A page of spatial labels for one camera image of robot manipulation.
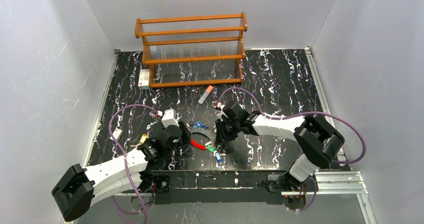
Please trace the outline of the red white keyring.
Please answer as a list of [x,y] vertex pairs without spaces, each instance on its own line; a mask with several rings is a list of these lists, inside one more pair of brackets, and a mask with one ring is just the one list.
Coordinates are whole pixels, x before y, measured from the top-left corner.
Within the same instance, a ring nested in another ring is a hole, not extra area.
[[191,130],[191,145],[199,150],[207,150],[205,145],[215,144],[216,134],[207,128],[194,127]]

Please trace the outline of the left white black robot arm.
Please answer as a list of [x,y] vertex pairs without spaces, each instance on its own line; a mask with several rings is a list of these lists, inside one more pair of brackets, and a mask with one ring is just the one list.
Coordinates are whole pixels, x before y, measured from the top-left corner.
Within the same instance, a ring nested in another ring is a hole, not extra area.
[[184,122],[164,127],[142,145],[107,162],[67,169],[51,194],[65,221],[84,215],[95,203],[120,192],[151,184],[146,174],[172,155],[174,149],[187,145],[191,132]]

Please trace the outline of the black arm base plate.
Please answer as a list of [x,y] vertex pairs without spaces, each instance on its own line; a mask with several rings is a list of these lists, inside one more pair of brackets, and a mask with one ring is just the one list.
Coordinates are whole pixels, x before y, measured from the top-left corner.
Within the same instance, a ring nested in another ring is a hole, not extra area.
[[306,180],[295,186],[270,184],[282,175],[284,171],[272,170],[154,170],[146,174],[151,184],[142,184],[139,190],[153,198],[155,204],[263,202],[303,208],[307,194],[314,192],[313,182]]

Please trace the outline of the green key tag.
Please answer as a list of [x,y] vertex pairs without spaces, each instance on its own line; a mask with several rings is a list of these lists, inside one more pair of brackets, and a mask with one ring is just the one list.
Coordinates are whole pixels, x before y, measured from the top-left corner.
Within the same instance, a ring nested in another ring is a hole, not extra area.
[[205,145],[206,149],[209,150],[210,152],[214,152],[215,151],[215,147],[213,144],[208,144]]

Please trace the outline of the blue key tag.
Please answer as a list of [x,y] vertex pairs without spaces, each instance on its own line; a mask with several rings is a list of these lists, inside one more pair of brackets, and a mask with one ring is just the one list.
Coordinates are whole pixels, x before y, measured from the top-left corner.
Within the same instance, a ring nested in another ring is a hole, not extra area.
[[219,151],[215,151],[214,153],[214,157],[215,157],[215,159],[216,159],[216,161],[217,161],[217,163],[222,163],[222,156],[221,156],[221,154],[220,154],[220,152]]

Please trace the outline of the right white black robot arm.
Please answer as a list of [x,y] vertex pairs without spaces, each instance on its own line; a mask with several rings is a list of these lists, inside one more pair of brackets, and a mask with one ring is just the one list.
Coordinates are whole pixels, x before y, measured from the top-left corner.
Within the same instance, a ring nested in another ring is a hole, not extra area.
[[344,137],[319,114],[294,118],[268,118],[260,111],[249,113],[235,101],[218,103],[220,117],[216,121],[216,143],[235,140],[239,133],[254,136],[274,136],[297,142],[302,155],[273,186],[299,185],[320,169],[331,166],[345,143]]

